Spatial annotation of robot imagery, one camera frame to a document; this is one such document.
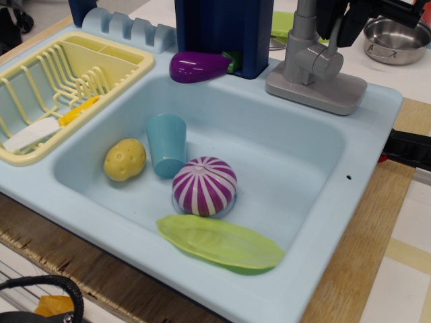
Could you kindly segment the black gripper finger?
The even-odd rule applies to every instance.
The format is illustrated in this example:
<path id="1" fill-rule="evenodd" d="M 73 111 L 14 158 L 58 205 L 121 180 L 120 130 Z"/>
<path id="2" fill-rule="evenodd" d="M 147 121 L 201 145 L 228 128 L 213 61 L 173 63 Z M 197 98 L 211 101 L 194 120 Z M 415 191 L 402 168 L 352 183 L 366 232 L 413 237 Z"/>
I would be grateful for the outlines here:
<path id="1" fill-rule="evenodd" d="M 328 40 L 337 19 L 345 13 L 346 3 L 316 3 L 316 9 L 317 33 Z"/>
<path id="2" fill-rule="evenodd" d="M 338 47 L 350 47 L 363 30 L 373 11 L 371 3 L 350 3 L 341 20 L 337 35 Z"/>

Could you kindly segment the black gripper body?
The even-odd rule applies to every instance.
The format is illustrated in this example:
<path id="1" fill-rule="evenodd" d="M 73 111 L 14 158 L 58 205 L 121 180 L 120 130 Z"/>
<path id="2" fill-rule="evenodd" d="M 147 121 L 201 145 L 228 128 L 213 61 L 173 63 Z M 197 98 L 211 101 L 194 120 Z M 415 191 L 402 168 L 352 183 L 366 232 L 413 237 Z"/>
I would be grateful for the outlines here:
<path id="1" fill-rule="evenodd" d="M 350 3 L 371 3 L 373 11 L 370 18 L 381 15 L 413 28 L 422 18 L 426 1 L 415 1 L 414 4 L 404 1 L 317 1 L 317 3 L 346 3 L 345 13 L 349 9 Z"/>

